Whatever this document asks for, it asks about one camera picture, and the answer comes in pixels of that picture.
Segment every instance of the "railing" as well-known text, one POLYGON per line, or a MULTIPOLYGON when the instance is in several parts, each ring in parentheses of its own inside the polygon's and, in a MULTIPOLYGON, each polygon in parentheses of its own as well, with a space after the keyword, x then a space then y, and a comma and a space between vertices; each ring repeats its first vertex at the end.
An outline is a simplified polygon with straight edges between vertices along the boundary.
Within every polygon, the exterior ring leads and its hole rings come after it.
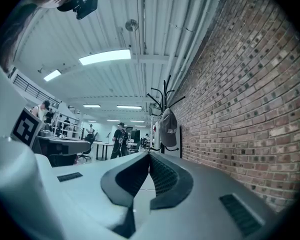
POLYGON ((76 109, 75 107, 73 107, 73 106, 68 106, 68 109, 70 110, 70 112, 72 113, 72 114, 80 114, 80 110, 79 109, 76 109))
POLYGON ((59 107, 59 103, 60 103, 59 101, 44 94, 42 91, 35 88, 33 85, 28 83, 26 80, 24 80, 18 74, 16 75, 16 78, 14 79, 13 83, 16 86, 18 86, 20 89, 24 90, 26 93, 32 95, 33 97, 37 98, 38 100, 40 100, 42 102, 50 101, 51 107, 54 107, 56 109, 59 107))

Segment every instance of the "backpack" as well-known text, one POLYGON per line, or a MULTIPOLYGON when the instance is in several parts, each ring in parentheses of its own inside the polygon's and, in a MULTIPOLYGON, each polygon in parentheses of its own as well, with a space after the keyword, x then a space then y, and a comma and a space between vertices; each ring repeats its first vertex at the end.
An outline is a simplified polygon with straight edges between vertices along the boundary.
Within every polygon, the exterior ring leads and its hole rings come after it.
POLYGON ((120 131, 121 131, 121 136, 118 138, 118 142, 121 146, 124 141, 127 141, 128 133, 123 129, 120 129, 120 131))

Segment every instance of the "computer monitor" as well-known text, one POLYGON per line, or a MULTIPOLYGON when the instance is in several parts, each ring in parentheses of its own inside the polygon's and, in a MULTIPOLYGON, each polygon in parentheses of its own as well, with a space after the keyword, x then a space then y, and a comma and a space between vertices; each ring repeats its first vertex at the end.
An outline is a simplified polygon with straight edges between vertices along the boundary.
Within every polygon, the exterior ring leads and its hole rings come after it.
POLYGON ((32 148, 35 138, 41 129, 42 123, 43 122, 39 118, 34 116, 24 107, 10 136, 12 139, 19 140, 32 148))
POLYGON ((134 143, 140 141, 140 130, 133 130, 131 132, 131 139, 134 140, 134 143))

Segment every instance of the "white desk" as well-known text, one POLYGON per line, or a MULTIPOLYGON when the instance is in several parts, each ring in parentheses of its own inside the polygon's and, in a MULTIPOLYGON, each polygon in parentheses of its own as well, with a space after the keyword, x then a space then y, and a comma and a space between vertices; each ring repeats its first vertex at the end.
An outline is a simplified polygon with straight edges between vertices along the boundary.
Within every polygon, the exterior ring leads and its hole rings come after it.
POLYGON ((101 142, 101 141, 94 141, 93 144, 96 144, 96 160, 104 161, 107 160, 107 153, 108 153, 108 147, 109 146, 114 146, 113 143, 106 143, 106 142, 101 142), (98 158, 98 153, 99 153, 99 145, 102 146, 102 157, 98 158))

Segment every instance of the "black vent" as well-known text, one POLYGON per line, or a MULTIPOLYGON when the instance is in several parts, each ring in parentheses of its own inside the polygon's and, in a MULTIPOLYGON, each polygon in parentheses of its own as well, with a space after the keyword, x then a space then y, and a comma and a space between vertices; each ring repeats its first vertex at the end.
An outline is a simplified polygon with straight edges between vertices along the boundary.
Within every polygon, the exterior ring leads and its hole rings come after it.
POLYGON ((75 178, 79 178, 81 176, 83 176, 83 175, 80 172, 75 172, 75 173, 71 173, 71 174, 57 176, 57 178, 60 182, 65 182, 65 181, 73 180, 75 178))
POLYGON ((149 172, 154 183, 156 196, 172 189, 178 181, 177 173, 153 155, 151 155, 149 172))
POLYGON ((251 215, 251 213, 234 197, 227 194, 219 198, 235 224, 240 229, 243 237, 247 237, 261 228, 261 224, 251 215))

